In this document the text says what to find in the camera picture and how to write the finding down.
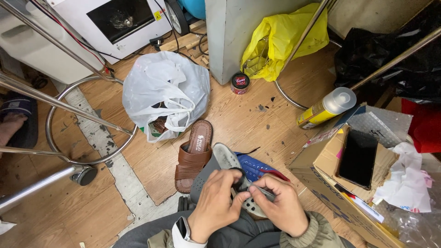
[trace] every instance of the smartphone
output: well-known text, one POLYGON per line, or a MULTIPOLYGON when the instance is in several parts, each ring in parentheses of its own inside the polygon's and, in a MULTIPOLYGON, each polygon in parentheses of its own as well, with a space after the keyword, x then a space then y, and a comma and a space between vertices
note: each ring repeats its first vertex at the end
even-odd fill
POLYGON ((370 190, 377 146, 377 136, 349 128, 336 176, 370 190))

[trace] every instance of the brown leather sandal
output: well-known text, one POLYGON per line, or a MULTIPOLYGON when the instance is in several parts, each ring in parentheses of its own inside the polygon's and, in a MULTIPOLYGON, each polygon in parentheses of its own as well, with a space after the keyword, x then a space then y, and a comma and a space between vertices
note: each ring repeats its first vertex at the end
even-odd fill
POLYGON ((190 193, 193 180, 211 158, 212 139, 213 127, 210 122, 198 120, 193 124, 190 140, 179 147, 179 164, 175 171, 175 187, 179 192, 190 193))

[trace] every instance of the hand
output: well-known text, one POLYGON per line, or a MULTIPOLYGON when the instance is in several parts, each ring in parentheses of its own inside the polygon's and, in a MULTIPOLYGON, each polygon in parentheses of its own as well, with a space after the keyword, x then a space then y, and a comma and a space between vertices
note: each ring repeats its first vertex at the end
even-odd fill
POLYGON ((214 170, 202 187, 196 209, 188 217, 191 240, 205 243, 216 230, 239 219, 242 203, 251 197, 241 192, 231 202, 231 186, 242 173, 236 169, 214 170))
POLYGON ((308 219, 292 183, 267 173, 254 184, 261 188, 267 187, 276 195, 274 202, 270 202, 260 190, 250 186, 254 201, 275 226, 291 237, 299 237, 306 232, 308 219))

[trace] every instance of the red cloth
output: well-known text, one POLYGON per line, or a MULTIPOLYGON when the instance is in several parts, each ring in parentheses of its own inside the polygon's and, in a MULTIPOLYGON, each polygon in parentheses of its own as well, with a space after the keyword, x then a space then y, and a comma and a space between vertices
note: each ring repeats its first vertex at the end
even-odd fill
POLYGON ((409 135, 419 153, 441 152, 441 107, 401 100, 401 112, 411 114, 409 135))

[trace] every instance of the red wire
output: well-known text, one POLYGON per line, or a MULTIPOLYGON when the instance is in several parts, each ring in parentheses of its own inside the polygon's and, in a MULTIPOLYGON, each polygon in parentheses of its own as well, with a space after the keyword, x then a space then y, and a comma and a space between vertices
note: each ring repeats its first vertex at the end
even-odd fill
MULTIPOLYGON (((33 2, 38 4, 41 8, 44 8, 39 2, 37 2, 37 1, 33 1, 33 2)), ((78 45, 80 45, 86 51, 90 52, 93 56, 95 56, 95 58, 106 68, 105 69, 106 73, 109 73, 109 70, 106 67, 106 65, 103 64, 103 62, 101 62, 101 60, 93 52, 91 52, 89 49, 87 49, 85 46, 83 46, 83 44, 81 44, 81 42, 75 37, 75 35, 73 35, 65 26, 63 26, 63 24, 61 24, 61 22, 54 15, 52 15, 51 12, 48 11, 47 13, 49 15, 51 15, 51 17, 55 20, 56 23, 58 23, 58 25, 60 25, 62 28, 64 28, 64 30, 66 30, 66 32, 78 43, 78 45)))

